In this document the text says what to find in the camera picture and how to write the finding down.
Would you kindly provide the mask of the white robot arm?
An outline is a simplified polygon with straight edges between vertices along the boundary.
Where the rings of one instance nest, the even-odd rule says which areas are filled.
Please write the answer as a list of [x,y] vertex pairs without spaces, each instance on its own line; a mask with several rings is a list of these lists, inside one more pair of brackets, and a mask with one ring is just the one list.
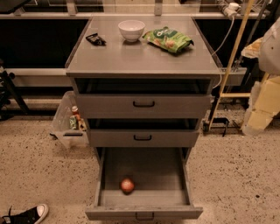
[[260,70],[270,75],[252,87],[241,126],[245,135],[258,135],[280,112],[280,17],[262,38],[245,47],[241,55],[258,58]]

